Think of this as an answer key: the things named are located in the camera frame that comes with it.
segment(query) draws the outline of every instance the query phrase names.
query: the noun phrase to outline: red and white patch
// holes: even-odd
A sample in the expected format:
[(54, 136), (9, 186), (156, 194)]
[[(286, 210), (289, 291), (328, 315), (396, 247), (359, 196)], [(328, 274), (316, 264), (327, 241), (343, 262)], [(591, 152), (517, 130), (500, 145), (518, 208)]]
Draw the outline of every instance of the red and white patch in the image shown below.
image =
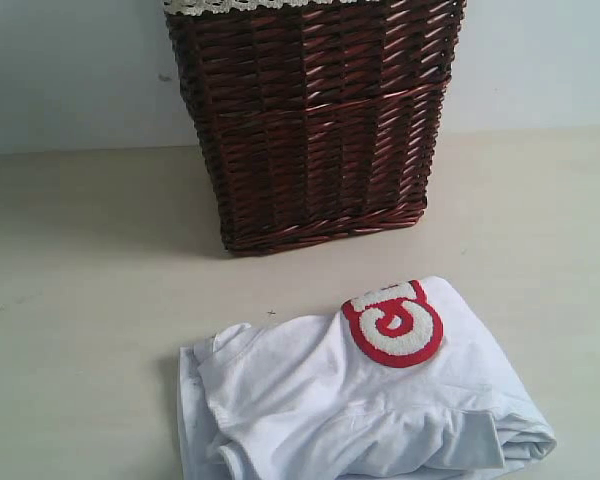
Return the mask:
[(415, 280), (349, 300), (342, 313), (358, 347), (388, 367), (422, 363), (442, 342), (440, 316)]

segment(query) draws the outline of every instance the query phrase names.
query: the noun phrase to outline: white lace trim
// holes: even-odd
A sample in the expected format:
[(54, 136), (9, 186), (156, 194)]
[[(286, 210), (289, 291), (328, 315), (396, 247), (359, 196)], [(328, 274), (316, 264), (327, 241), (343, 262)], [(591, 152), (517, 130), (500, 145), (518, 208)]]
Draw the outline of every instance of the white lace trim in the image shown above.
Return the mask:
[[(302, 7), (309, 3), (331, 3), (333, 0), (164, 0), (164, 10), (167, 13), (184, 13), (185, 15), (200, 15), (203, 12), (226, 13), (236, 10), (255, 10), (259, 6), (267, 8), (282, 8), (284, 5)], [(340, 0), (342, 3), (353, 3), (357, 0)]]

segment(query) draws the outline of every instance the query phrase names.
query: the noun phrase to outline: brown wicker basket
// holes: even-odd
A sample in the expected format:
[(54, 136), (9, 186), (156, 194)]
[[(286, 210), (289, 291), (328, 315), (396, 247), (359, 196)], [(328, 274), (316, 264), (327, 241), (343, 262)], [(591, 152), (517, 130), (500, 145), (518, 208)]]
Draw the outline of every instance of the brown wicker basket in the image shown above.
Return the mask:
[(231, 252), (408, 227), (464, 0), (167, 14)]

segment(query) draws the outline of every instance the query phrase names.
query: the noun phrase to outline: table surface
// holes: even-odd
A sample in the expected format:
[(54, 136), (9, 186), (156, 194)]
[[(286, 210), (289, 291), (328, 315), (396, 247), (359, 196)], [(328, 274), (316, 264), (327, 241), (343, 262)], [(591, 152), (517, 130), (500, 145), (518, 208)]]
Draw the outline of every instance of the table surface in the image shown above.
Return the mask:
[(181, 345), (449, 279), (600, 479), (600, 128), (443, 135), (411, 229), (233, 259), (197, 148), (0, 157), (0, 479), (181, 477)]

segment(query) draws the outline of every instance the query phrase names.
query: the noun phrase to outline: white t-shirt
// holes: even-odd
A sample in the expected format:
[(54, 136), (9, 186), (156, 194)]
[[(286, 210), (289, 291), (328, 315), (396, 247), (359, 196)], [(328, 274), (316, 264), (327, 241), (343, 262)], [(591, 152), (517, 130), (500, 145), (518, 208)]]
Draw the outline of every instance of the white t-shirt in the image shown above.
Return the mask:
[[(409, 321), (384, 321), (382, 305)], [(555, 446), (500, 347), (439, 278), (183, 349), (180, 402), (187, 480), (489, 479)]]

